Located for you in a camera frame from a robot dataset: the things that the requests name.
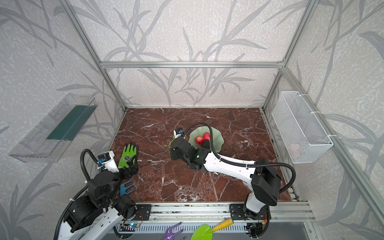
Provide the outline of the dark fake avocado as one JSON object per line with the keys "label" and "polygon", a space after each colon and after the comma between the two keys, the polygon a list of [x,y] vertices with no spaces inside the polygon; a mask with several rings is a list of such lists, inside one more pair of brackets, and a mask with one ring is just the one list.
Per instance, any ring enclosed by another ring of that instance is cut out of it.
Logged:
{"label": "dark fake avocado", "polygon": [[201,144],[201,147],[210,150],[211,149],[210,140],[204,140],[204,142]]}

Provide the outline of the red fake apple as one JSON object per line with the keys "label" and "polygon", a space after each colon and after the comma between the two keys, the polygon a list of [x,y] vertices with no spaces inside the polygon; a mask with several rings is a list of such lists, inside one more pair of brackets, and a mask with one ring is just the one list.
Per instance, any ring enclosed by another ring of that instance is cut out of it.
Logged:
{"label": "red fake apple", "polygon": [[211,135],[210,135],[210,133],[205,133],[205,134],[203,135],[203,138],[204,138],[204,140],[210,140],[210,139],[211,139]]}

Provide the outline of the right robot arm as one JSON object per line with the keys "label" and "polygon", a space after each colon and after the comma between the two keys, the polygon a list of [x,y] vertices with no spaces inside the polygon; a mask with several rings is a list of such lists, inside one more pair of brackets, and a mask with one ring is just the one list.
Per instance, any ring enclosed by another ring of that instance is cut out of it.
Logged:
{"label": "right robot arm", "polygon": [[205,170],[224,174],[244,182],[250,189],[238,219],[257,220],[271,218],[270,207],[276,206],[281,193],[296,180],[293,166],[285,163],[270,163],[265,159],[245,161],[220,155],[224,138],[220,131],[205,123],[195,123],[197,134],[177,128],[170,143],[173,161],[182,160],[193,170]]}

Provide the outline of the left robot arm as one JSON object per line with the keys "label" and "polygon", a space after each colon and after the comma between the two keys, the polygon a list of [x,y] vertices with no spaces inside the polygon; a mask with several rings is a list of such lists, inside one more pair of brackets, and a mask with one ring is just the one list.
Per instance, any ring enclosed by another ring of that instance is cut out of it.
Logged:
{"label": "left robot arm", "polygon": [[102,219],[85,235],[84,240],[100,240],[110,229],[116,230],[122,220],[132,220],[138,213],[134,200],[128,194],[119,195],[125,180],[138,173],[139,148],[135,143],[124,146],[121,159],[114,160],[114,153],[108,151],[95,156],[84,149],[80,165],[86,178],[86,185],[72,198],[56,225],[55,240],[75,240],[82,236],[82,230]]}

